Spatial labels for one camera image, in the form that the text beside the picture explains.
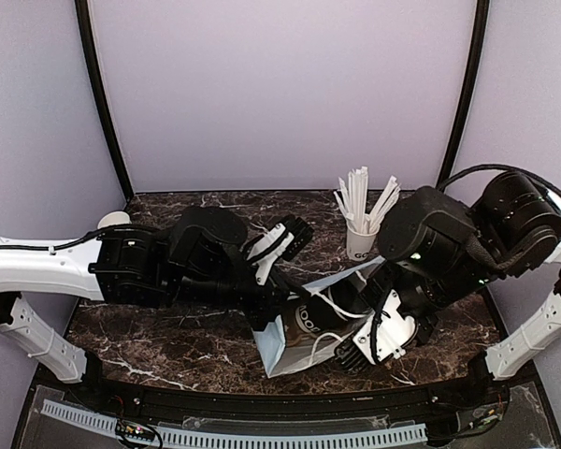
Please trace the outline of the white paper bag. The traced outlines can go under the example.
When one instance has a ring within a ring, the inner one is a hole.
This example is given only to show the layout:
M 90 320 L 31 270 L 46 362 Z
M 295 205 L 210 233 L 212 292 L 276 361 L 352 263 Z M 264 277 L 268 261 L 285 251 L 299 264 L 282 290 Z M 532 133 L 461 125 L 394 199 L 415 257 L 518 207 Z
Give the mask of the white paper bag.
M 373 269 L 378 268 L 383 262 L 384 259 L 378 256 L 357 267 L 349 268 L 314 282 L 309 282 L 302 287 L 307 294 L 316 295 L 318 292 L 322 292 L 326 287 L 335 283 L 350 282 L 356 287 L 357 291 L 359 291 L 364 288 L 367 278 L 371 275 Z M 285 305 L 285 313 L 288 311 L 295 313 L 295 309 L 306 300 L 307 298 L 304 300 L 291 298 Z M 342 329 L 326 330 L 322 334 L 317 335 L 314 339 L 303 340 L 300 344 L 291 348 L 287 347 L 285 344 L 281 317 L 283 314 L 284 313 L 279 314 L 274 322 L 268 323 L 263 331 L 252 332 L 257 350 L 264 365 L 266 376 L 269 378 L 309 369 L 332 358 L 337 346 L 354 332 L 357 325 L 364 323 L 369 312 L 366 316 L 351 321 Z

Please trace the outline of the brown cardboard cup carrier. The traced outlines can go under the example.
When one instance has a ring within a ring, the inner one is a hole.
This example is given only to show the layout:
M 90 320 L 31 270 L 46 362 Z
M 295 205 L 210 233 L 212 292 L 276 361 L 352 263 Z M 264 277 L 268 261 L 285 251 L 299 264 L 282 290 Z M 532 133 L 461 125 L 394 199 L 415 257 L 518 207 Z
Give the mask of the brown cardboard cup carrier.
M 311 320 L 303 318 L 299 313 L 291 311 L 282 316 L 285 344 L 287 347 L 295 347 L 303 340 L 311 340 L 317 336 L 320 328 Z

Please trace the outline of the black paper coffee cup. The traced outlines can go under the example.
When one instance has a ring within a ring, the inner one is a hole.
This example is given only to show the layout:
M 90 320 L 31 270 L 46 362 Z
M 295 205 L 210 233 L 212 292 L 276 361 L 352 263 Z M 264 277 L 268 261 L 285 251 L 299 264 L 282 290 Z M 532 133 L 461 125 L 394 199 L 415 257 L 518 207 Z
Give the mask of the black paper coffee cup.
M 355 286 L 338 282 L 299 305 L 295 309 L 295 322 L 302 331 L 319 335 L 326 330 L 342 329 L 366 316 L 369 310 Z

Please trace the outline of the white cup holding straws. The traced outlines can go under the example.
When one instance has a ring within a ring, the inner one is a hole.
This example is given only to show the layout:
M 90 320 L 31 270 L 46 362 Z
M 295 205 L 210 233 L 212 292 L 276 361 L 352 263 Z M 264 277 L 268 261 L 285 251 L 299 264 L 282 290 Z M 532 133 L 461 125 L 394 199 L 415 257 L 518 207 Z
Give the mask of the white cup holding straws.
M 380 230 L 378 225 L 369 227 L 356 226 L 355 222 L 347 222 L 346 254 L 353 261 L 364 261 L 372 249 L 373 243 Z

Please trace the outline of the stack of paper cups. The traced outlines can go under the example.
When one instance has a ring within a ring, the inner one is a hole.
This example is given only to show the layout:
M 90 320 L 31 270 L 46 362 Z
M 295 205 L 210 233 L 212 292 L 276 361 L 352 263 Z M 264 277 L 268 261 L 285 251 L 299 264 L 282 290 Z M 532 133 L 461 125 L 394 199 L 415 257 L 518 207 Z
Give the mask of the stack of paper cups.
M 114 225 L 129 225 L 131 223 L 130 216 L 122 211 L 116 210 L 105 215 L 97 224 L 98 229 L 103 229 Z

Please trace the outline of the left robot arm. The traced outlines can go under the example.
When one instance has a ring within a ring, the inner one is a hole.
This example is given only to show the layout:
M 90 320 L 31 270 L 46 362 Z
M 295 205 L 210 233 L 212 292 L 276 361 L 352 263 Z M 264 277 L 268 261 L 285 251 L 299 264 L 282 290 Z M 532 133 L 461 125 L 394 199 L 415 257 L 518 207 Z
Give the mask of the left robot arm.
M 189 207 L 166 229 L 120 222 L 79 239 L 0 236 L 0 334 L 48 368 L 94 408 L 113 400 L 97 355 L 68 342 L 26 295 L 47 293 L 146 308 L 177 302 L 242 311 L 255 331 L 273 322 L 299 288 L 278 271 L 312 239 L 287 215 L 258 238 L 230 210 Z

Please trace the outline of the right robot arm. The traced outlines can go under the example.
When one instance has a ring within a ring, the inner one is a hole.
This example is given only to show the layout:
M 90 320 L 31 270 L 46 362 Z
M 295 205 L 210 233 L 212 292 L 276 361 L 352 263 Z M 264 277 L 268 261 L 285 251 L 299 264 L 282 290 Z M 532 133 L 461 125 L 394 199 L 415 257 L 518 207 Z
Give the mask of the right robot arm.
M 539 309 L 484 350 L 459 384 L 468 406 L 561 337 L 561 190 L 519 167 L 493 170 L 472 205 L 424 186 L 391 208 L 377 237 L 382 264 L 361 293 L 372 312 L 352 340 L 366 363 L 378 365 L 420 339 L 438 311 L 490 282 L 557 264 L 558 279 Z

